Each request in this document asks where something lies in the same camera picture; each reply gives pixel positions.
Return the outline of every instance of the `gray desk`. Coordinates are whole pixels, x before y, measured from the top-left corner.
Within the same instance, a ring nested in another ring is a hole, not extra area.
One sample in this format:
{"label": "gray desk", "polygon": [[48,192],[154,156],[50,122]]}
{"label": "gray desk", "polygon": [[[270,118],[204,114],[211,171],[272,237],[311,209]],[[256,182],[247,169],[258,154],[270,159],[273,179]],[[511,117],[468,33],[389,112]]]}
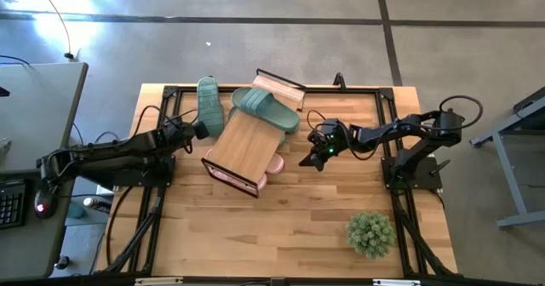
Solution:
{"label": "gray desk", "polygon": [[[9,97],[0,98],[0,138],[12,141],[0,157],[0,178],[26,174],[37,179],[36,159],[66,146],[87,75],[85,63],[0,66],[0,86]],[[39,180],[34,180],[32,194]],[[72,192],[73,182],[60,189]],[[32,202],[26,225],[0,230],[0,281],[48,277],[59,255],[69,198],[59,199],[55,215],[39,220]]]}

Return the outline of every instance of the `pink slipper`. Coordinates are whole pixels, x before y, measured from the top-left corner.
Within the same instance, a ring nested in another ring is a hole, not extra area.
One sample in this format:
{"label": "pink slipper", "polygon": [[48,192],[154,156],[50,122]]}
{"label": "pink slipper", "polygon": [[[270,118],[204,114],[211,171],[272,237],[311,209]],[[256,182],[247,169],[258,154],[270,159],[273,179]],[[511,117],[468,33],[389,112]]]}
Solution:
{"label": "pink slipper", "polygon": [[[206,152],[206,157],[205,158],[208,158],[208,155],[210,154],[210,152],[212,152],[212,149],[208,150],[208,152]],[[212,169],[212,174],[217,177],[218,179],[222,179],[222,180],[225,180],[225,181],[228,181],[228,182],[231,182],[235,185],[241,185],[243,186],[244,183],[240,180],[237,180],[235,178],[233,178],[232,176],[229,176],[223,172],[221,172],[220,170],[216,170],[216,169]],[[265,184],[267,183],[267,175],[264,174],[260,179],[259,181],[257,182],[257,190],[261,190],[263,187],[265,187]]]}
{"label": "pink slipper", "polygon": [[272,155],[271,161],[267,165],[267,169],[265,169],[265,172],[269,174],[279,174],[280,172],[282,172],[283,168],[284,160],[277,153],[274,153],[274,155]]}

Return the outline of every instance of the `white cord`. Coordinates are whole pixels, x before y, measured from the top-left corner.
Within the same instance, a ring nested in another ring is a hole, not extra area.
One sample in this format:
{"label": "white cord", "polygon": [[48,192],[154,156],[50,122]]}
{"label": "white cord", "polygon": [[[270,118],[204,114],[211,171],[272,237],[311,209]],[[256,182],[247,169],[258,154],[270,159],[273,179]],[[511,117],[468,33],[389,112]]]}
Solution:
{"label": "white cord", "polygon": [[62,23],[62,26],[65,28],[66,40],[68,41],[68,53],[71,54],[72,53],[72,46],[70,44],[70,35],[68,35],[68,29],[66,28],[65,21],[62,19],[62,16],[60,15],[59,10],[57,10],[57,8],[53,4],[53,2],[51,0],[48,0],[48,1],[51,4],[51,6],[53,6],[54,11],[59,16],[59,19],[60,19],[60,22]]}

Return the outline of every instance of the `desk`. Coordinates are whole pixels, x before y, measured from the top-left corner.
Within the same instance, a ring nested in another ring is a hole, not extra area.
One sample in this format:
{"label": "desk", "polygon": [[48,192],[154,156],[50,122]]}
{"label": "desk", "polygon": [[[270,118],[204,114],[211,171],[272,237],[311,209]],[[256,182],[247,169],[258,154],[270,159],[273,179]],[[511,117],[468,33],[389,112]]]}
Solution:
{"label": "desk", "polygon": [[[0,98],[0,137],[12,140],[0,158],[0,179],[21,173],[34,179],[26,224],[0,230],[0,280],[48,277],[53,271],[70,199],[59,200],[53,217],[36,217],[36,159],[67,146],[87,68],[85,63],[0,67],[0,86],[11,92]],[[65,183],[60,194],[70,194],[72,186],[73,181]]]}
{"label": "desk", "polygon": [[[144,106],[160,104],[163,88],[163,84],[142,85],[133,124]],[[415,88],[393,90],[400,117],[420,112]],[[181,112],[189,111],[197,106],[196,95],[184,93],[181,102]],[[221,102],[227,114],[232,106],[230,94],[221,94]],[[268,176],[259,199],[207,175],[200,158],[214,140],[195,140],[193,154],[178,151],[175,180],[166,192],[154,276],[402,277],[397,245],[385,258],[367,260],[346,243],[345,225],[351,215],[378,211],[390,215],[393,221],[391,198],[382,183],[382,148],[365,162],[343,152],[329,160],[322,173],[299,167],[297,164],[311,147],[306,123],[310,109],[345,123],[378,125],[376,103],[371,96],[307,94],[301,130],[288,135],[285,145],[278,149],[285,170]],[[147,113],[141,131],[154,129],[157,115]],[[321,119],[312,114],[310,121],[315,125]],[[405,138],[404,145],[409,147],[416,141]],[[141,189],[133,189],[120,205],[112,228],[112,258],[135,230],[141,194]],[[427,191],[414,191],[414,195],[423,237],[445,265],[456,271],[441,203]],[[143,243],[140,260],[145,258],[146,238]],[[409,239],[408,245],[411,264],[416,268],[414,246]],[[104,246],[97,269],[106,266]]]}

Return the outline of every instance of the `keyboard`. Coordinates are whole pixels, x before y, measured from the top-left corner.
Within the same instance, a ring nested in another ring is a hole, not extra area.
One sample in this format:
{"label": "keyboard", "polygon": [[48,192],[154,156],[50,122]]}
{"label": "keyboard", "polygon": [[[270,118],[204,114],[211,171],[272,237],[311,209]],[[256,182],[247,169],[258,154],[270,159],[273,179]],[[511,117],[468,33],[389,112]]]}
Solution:
{"label": "keyboard", "polygon": [[0,182],[0,230],[25,224],[25,200],[29,186],[26,180]]}

